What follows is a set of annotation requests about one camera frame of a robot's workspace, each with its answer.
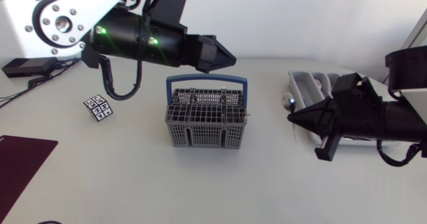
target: gray plastic basket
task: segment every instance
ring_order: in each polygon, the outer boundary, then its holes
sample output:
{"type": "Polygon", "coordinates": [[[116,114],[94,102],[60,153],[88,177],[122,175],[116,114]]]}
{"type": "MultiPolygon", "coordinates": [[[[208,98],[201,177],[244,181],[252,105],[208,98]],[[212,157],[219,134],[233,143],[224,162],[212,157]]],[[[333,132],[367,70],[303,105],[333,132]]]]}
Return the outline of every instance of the gray plastic basket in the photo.
{"type": "Polygon", "coordinates": [[[175,147],[239,149],[246,125],[248,81],[216,74],[177,75],[166,79],[165,121],[175,147]],[[241,90],[175,89],[176,81],[217,80],[241,83],[241,90]]]}

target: black and white cube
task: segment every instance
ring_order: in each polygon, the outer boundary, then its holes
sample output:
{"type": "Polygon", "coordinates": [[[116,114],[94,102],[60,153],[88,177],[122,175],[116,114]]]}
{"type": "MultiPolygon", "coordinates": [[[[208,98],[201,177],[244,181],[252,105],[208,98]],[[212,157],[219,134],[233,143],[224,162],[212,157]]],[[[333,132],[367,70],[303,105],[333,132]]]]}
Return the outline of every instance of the black and white cube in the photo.
{"type": "Polygon", "coordinates": [[[113,110],[111,110],[108,102],[100,95],[96,95],[90,98],[89,100],[85,101],[84,104],[87,110],[89,110],[89,112],[97,121],[101,121],[102,119],[113,114],[113,110]]]}

